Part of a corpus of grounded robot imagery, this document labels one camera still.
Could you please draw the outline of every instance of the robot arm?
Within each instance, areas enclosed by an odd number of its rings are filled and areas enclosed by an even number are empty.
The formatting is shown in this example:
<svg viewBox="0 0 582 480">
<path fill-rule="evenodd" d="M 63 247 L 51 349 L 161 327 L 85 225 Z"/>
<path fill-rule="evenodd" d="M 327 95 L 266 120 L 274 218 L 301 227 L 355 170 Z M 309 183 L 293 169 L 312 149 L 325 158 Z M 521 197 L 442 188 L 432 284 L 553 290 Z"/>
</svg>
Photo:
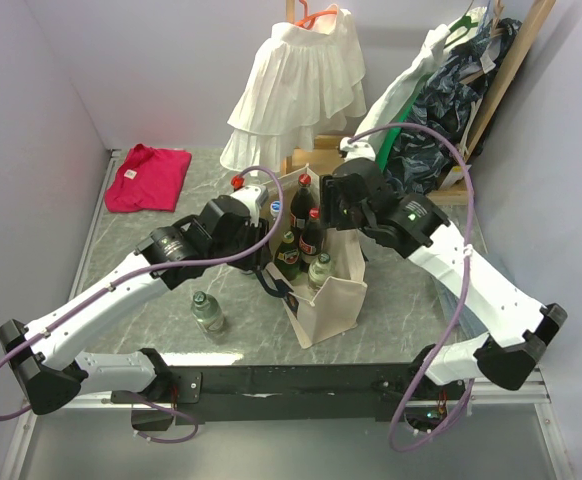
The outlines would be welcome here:
<svg viewBox="0 0 582 480">
<path fill-rule="evenodd" d="M 509 390 L 522 386 L 566 320 L 559 305 L 541 304 L 477 252 L 465 252 L 462 235 L 444 212 L 424 195 L 398 197 L 371 160 L 344 163 L 333 175 L 321 178 L 320 189 L 325 227 L 360 229 L 431 273 L 456 296 L 464 257 L 471 255 L 466 305 L 488 333 L 444 347 L 426 372 L 431 381 L 445 385 L 485 376 Z"/>
<path fill-rule="evenodd" d="M 57 410 L 77 395 L 111 390 L 142 392 L 149 400 L 169 387 L 169 369 L 153 349 L 125 355 L 92 354 L 84 351 L 103 331 L 149 300 L 173 290 L 184 281 L 201 276 L 205 266 L 170 268 L 144 273 L 119 287 L 112 281 L 151 265 L 220 258 L 244 251 L 268 231 L 260 208 L 268 192 L 247 186 L 231 196 L 209 201 L 199 215 L 151 232 L 111 273 L 58 310 L 24 325 L 11 320 L 0 327 L 6 352 L 34 335 L 45 338 L 11 360 L 18 382 L 33 411 Z M 251 270 L 269 261 L 267 249 L 231 263 Z M 102 288 L 109 293 L 70 318 L 53 334 L 47 327 Z"/>
</svg>

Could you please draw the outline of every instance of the orange hanger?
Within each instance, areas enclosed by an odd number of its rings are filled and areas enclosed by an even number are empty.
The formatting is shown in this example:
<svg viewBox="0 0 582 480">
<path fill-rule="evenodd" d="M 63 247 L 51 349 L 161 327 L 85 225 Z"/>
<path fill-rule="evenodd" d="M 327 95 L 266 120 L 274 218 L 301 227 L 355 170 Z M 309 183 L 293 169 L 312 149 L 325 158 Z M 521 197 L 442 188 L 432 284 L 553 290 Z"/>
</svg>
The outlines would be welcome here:
<svg viewBox="0 0 582 480">
<path fill-rule="evenodd" d="M 317 12 L 314 13 L 313 15 L 309 15 L 309 5 L 307 5 L 307 1 L 306 0 L 299 0 L 300 3 L 304 6 L 304 18 L 302 20 L 300 20 L 299 22 L 296 22 L 295 25 L 298 27 L 302 27 L 302 28 L 306 28 L 306 29 L 310 29 L 313 28 L 313 25 L 315 24 L 315 19 L 318 17 L 321 17 L 323 15 L 336 15 L 338 13 L 337 10 L 323 10 L 322 12 Z"/>
</svg>

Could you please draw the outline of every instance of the table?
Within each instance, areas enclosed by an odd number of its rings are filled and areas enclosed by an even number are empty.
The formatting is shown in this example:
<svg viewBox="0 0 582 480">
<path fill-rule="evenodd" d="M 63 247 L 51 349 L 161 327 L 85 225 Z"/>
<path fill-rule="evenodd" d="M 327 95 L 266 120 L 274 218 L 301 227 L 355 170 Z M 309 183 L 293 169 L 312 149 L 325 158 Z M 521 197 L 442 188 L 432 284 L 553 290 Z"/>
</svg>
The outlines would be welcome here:
<svg viewBox="0 0 582 480">
<path fill-rule="evenodd" d="M 220 149 L 190 149 L 191 167 L 175 213 L 142 211 L 112 214 L 103 208 L 96 224 L 82 289 L 109 273 L 156 227 L 170 225 L 220 193 L 230 192 L 234 175 L 220 166 Z M 126 152 L 122 152 L 119 161 Z M 443 206 L 461 229 L 465 206 Z M 474 220 L 472 242 L 484 252 L 484 240 Z M 121 321 L 87 350 L 127 353 L 142 347 L 157 349 L 170 365 L 312 365 L 410 362 L 435 343 L 446 328 L 434 280 L 395 252 L 361 235 L 369 258 L 367 296 L 358 327 L 302 349 L 279 299 L 268 296 L 254 276 L 228 267 L 214 267 L 198 279 L 144 305 Z M 227 317 L 226 332 L 206 337 L 190 312 L 193 293 L 214 295 Z M 458 330 L 453 342 L 463 339 Z"/>
</svg>

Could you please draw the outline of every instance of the folded red cloth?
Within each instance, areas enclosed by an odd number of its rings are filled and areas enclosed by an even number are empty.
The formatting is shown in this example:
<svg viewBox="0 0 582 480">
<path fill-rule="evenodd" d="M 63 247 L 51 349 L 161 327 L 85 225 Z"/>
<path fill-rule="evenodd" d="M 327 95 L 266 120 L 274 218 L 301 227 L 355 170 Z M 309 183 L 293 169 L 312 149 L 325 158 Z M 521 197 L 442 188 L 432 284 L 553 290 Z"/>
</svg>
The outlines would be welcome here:
<svg viewBox="0 0 582 480">
<path fill-rule="evenodd" d="M 116 172 L 104 203 L 114 213 L 173 212 L 190 163 L 191 154 L 185 150 L 136 145 Z"/>
</svg>

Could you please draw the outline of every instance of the white skirt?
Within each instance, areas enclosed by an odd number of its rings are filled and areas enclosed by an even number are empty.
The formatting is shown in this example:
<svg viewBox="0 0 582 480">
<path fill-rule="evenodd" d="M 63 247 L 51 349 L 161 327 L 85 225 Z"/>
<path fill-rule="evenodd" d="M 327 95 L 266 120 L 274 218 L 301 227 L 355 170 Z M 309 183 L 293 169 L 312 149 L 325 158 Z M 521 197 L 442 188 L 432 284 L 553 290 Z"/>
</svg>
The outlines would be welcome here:
<svg viewBox="0 0 582 480">
<path fill-rule="evenodd" d="M 231 170 L 262 165 L 277 172 L 296 147 L 313 150 L 316 135 L 342 130 L 346 116 L 366 113 L 360 43 L 347 10 L 307 30 L 273 26 L 258 50 L 247 88 L 229 118 L 235 130 L 221 163 Z"/>
</svg>

